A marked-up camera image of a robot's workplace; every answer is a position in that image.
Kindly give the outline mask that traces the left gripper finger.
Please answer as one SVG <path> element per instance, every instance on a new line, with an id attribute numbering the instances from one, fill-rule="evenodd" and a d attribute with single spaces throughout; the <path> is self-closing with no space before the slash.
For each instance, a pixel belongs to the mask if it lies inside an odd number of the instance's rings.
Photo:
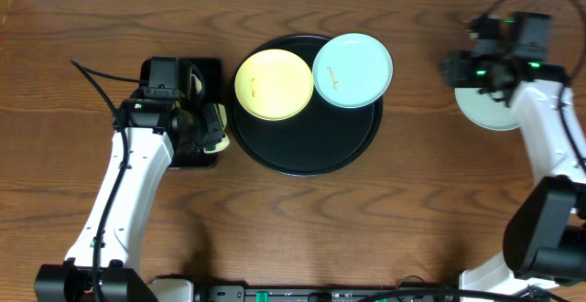
<path id="1" fill-rule="evenodd" d="M 202 114 L 206 123 L 203 151 L 222 152 L 225 149 L 225 107 L 219 103 L 207 103 Z"/>
<path id="2" fill-rule="evenodd" d="M 182 64 L 187 70 L 187 90 L 185 97 L 192 104 L 200 105 L 205 96 L 205 82 L 203 74 L 199 67 L 188 60 L 183 60 Z"/>

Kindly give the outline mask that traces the green yellow sponge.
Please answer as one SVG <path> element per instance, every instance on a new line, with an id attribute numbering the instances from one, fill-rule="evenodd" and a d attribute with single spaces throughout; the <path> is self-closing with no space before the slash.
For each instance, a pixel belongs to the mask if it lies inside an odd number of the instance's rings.
<path id="1" fill-rule="evenodd" d="M 205 154 L 222 152 L 229 144 L 229 136 L 225 133 L 227 114 L 225 106 L 220 103 L 205 102 L 205 83 L 200 73 L 190 75 L 194 87 L 194 101 L 199 129 L 195 143 Z"/>

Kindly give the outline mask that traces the light blue plate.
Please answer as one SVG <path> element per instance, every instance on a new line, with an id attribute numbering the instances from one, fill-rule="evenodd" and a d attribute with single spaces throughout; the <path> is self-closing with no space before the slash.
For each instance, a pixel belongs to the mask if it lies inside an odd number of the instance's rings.
<path id="1" fill-rule="evenodd" d="M 456 88 L 455 99 L 461 112 L 473 123 L 492 131 L 511 131 L 518 122 L 504 102 L 502 92 L 481 93 L 479 88 Z"/>
<path id="2" fill-rule="evenodd" d="M 361 108 L 390 86 L 394 63 L 378 39 L 361 33 L 343 34 L 328 41 L 317 53 L 312 74 L 320 96 L 341 108 Z"/>

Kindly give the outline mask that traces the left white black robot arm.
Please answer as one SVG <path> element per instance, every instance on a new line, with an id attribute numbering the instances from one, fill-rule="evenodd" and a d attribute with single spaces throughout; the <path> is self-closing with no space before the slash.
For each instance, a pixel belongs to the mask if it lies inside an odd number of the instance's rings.
<path id="1" fill-rule="evenodd" d="M 83 230 L 62 264 L 43 264 L 39 301 L 199 301 L 183 275 L 146 283 L 142 243 L 168 168 L 206 167 L 230 143 L 220 103 L 218 59 L 153 57 L 119 106 L 108 101 L 114 135 L 109 165 Z"/>

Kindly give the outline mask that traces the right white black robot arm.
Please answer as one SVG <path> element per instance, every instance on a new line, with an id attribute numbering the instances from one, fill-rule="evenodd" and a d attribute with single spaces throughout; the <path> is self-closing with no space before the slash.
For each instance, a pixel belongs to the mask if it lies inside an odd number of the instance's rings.
<path id="1" fill-rule="evenodd" d="M 551 18 L 517 12 L 503 35 L 496 16 L 475 18 L 473 50 L 454 50 L 440 64 L 447 85 L 503 102 L 522 133 L 535 187 L 505 228 L 500 253 L 459 277 L 461 300 L 541 299 L 585 279 L 585 136 L 573 108 L 570 76 L 547 62 Z"/>

